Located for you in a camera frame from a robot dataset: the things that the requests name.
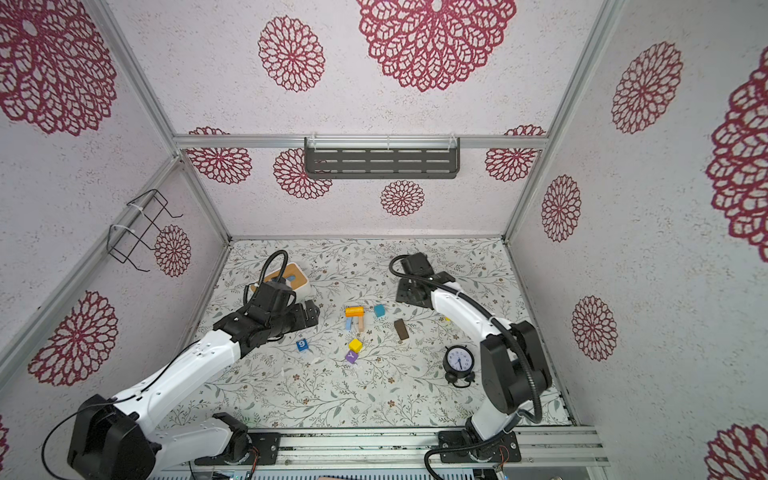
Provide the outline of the dark brown plank block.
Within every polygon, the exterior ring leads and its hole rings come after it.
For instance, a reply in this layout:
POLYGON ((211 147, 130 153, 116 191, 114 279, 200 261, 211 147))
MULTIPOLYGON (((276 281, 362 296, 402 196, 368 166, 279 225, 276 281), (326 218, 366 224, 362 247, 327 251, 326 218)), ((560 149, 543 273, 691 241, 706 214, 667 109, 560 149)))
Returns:
POLYGON ((406 340, 410 338, 406 324, 402 319, 395 320, 393 322, 393 326, 400 340, 406 340))

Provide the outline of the orange wooden cylinder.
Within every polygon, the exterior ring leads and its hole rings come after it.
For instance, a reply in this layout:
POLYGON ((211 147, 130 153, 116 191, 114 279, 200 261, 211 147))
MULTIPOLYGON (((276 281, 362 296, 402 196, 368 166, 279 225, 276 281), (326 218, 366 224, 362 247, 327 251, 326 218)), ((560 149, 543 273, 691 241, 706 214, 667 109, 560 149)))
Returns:
POLYGON ((353 306, 345 308, 345 316, 351 317, 363 317, 365 315, 365 309, 362 306, 353 306))

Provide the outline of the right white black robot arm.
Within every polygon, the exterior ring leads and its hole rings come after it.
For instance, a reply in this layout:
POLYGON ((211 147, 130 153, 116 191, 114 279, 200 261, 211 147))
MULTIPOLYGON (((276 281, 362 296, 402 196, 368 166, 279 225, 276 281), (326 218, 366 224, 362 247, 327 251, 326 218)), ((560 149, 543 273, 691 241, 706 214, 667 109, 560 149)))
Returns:
POLYGON ((523 420, 542 422, 542 394, 553 385, 536 328, 490 312, 452 275, 435 271, 424 253, 398 255, 388 270, 399 279, 398 302, 450 319, 477 344, 479 353, 469 357, 479 362, 485 400, 461 432, 438 435, 439 446, 424 455, 425 466, 430 467, 434 457, 444 463, 510 461, 517 447, 514 428, 523 420))

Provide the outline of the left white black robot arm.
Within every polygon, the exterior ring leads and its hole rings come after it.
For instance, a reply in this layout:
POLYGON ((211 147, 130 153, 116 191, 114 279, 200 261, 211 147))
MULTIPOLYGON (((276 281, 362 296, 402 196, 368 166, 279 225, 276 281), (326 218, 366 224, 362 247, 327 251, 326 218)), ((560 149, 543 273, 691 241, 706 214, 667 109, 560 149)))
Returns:
POLYGON ((200 458, 246 462, 253 451, 249 429, 231 414, 157 427, 209 379, 282 335, 317 326, 319 317, 315 302, 298 301, 284 279, 260 283, 240 309, 219 319, 166 366, 111 398, 92 396, 71 414, 68 466, 84 479, 147 479, 200 458))

